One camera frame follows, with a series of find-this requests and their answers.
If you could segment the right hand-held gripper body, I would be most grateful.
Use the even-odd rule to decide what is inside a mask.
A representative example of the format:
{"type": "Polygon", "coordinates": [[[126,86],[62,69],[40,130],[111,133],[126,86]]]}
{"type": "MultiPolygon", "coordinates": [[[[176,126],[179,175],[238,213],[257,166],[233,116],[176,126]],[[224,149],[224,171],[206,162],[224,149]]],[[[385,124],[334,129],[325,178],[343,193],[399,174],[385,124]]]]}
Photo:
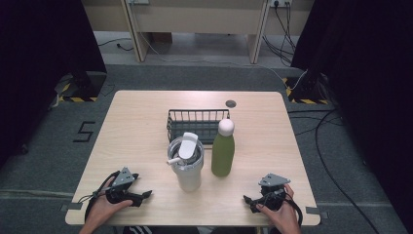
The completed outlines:
{"type": "Polygon", "coordinates": [[[290,183],[288,178],[272,173],[266,174],[261,178],[258,184],[261,186],[262,198],[259,204],[266,206],[272,211],[277,211],[283,203],[286,196],[284,186],[290,183]]]}

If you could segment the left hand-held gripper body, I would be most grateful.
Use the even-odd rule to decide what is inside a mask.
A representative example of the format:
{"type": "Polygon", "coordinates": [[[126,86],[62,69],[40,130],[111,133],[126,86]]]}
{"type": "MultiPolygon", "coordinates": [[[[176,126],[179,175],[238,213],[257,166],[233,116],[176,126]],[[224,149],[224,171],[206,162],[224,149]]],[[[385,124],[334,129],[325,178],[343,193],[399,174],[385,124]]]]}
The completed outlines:
{"type": "Polygon", "coordinates": [[[123,167],[115,178],[110,182],[110,185],[105,191],[107,200],[112,203],[120,203],[129,200],[131,195],[139,195],[129,192],[129,188],[137,179],[138,174],[132,174],[127,167],[123,167]]]}

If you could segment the white tumbler with lid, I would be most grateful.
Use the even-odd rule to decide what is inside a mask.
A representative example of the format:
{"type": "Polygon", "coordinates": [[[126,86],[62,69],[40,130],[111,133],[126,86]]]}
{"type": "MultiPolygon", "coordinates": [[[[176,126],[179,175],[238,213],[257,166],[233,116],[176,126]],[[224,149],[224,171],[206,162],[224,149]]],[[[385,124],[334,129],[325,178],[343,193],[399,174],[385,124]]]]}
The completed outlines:
{"type": "Polygon", "coordinates": [[[198,136],[186,132],[174,139],[169,144],[167,164],[175,172],[183,191],[197,190],[201,186],[201,170],[204,166],[204,146],[198,136]]]}

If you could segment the green bottle with white cap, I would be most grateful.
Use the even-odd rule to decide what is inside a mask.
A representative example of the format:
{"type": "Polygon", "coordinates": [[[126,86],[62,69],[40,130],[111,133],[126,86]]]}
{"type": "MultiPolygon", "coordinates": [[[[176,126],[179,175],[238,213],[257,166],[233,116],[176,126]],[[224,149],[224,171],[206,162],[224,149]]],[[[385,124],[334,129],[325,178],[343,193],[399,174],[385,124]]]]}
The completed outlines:
{"type": "Polygon", "coordinates": [[[211,171],[215,176],[227,176],[231,172],[235,154],[234,130],[235,124],[231,119],[219,122],[211,158],[211,171]]]}

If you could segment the black wire basket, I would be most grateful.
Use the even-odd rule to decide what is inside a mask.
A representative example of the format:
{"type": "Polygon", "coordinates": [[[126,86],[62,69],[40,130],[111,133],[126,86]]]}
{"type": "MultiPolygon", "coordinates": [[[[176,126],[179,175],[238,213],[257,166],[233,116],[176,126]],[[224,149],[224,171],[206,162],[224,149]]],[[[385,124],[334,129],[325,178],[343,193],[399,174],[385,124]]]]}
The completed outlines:
{"type": "Polygon", "coordinates": [[[169,141],[193,133],[202,144],[212,144],[219,122],[229,118],[228,109],[170,109],[167,120],[169,141]]]}

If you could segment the person's right hand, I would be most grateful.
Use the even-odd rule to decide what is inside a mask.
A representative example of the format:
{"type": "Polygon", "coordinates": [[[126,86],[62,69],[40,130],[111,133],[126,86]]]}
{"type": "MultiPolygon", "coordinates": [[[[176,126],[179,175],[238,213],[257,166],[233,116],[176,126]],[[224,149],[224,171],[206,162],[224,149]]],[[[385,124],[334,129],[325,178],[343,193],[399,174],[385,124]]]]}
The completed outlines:
{"type": "Polygon", "coordinates": [[[260,205],[258,207],[259,212],[269,218],[270,224],[275,227],[300,227],[300,225],[298,224],[296,211],[291,205],[288,204],[288,201],[293,198],[294,191],[288,184],[286,184],[284,188],[286,189],[287,193],[286,200],[282,203],[282,206],[277,211],[272,211],[266,206],[260,205]]]}

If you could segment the person's left hand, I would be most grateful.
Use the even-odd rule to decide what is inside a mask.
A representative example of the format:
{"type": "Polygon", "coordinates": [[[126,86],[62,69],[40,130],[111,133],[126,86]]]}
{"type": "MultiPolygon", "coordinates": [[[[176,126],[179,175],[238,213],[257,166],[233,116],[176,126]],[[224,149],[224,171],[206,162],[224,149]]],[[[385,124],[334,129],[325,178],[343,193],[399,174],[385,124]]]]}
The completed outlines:
{"type": "Polygon", "coordinates": [[[100,192],[89,211],[85,224],[91,227],[99,227],[109,220],[116,212],[132,205],[132,200],[120,203],[110,203],[104,192],[100,192]]]}

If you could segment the person's striped dark clothing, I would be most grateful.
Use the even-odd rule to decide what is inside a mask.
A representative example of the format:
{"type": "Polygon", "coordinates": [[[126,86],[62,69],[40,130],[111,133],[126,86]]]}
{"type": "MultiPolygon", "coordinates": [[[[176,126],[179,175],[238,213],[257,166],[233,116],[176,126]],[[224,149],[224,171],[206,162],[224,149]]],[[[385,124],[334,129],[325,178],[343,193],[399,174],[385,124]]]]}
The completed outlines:
{"type": "MultiPolygon", "coordinates": [[[[203,234],[195,226],[126,226],[123,234],[203,234]]],[[[215,227],[204,234],[258,234],[254,227],[215,227]]]]}

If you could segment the grey tape strip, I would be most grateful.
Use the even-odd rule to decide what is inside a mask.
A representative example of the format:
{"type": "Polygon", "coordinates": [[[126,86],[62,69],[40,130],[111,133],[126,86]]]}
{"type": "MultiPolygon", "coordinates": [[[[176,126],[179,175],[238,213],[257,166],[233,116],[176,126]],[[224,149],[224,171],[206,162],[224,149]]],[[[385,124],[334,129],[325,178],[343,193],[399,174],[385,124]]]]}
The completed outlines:
{"type": "Polygon", "coordinates": [[[323,212],[317,207],[306,207],[306,214],[309,215],[319,215],[321,219],[329,219],[328,212],[323,212]]]}
{"type": "Polygon", "coordinates": [[[78,210],[82,210],[82,206],[83,206],[83,203],[69,203],[69,204],[63,204],[63,205],[61,205],[61,207],[60,207],[60,211],[61,212],[67,212],[67,211],[70,211],[70,210],[76,210],[76,211],[78,211],[78,210]]]}

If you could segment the stand base with hazard tape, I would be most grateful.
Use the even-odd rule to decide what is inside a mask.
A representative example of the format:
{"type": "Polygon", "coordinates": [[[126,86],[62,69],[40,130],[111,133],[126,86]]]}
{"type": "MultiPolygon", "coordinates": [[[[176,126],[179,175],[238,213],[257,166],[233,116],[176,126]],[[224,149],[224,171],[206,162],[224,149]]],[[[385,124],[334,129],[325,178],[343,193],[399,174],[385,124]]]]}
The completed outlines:
{"type": "Polygon", "coordinates": [[[56,86],[59,101],[88,102],[96,101],[107,74],[100,71],[87,71],[80,78],[66,74],[56,86]]]}
{"type": "Polygon", "coordinates": [[[285,77],[282,81],[290,102],[328,104],[327,97],[318,78],[307,78],[305,74],[301,74],[298,77],[285,77]]]}

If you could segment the black curtain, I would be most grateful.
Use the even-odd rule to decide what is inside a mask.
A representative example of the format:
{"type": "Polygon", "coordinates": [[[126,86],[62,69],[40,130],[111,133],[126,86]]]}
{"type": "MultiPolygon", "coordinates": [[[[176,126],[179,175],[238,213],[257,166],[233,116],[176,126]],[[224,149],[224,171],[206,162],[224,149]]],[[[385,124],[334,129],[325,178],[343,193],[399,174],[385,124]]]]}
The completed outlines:
{"type": "Polygon", "coordinates": [[[413,0],[314,0],[293,66],[323,73],[413,234],[413,0]]]}
{"type": "Polygon", "coordinates": [[[105,70],[82,0],[0,0],[0,168],[64,75],[105,70]]]}

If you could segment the beige wooden desk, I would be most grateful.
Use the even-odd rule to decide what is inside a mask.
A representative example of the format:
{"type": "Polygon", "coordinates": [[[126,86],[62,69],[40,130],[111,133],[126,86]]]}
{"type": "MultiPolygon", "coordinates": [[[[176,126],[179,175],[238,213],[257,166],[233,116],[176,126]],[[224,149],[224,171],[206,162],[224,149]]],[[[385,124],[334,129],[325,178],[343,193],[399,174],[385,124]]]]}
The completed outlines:
{"type": "Polygon", "coordinates": [[[152,33],[243,35],[249,61],[258,62],[264,35],[301,34],[315,0],[292,0],[291,7],[270,7],[271,0],[81,0],[92,29],[127,31],[136,60],[144,62],[152,33]]]}

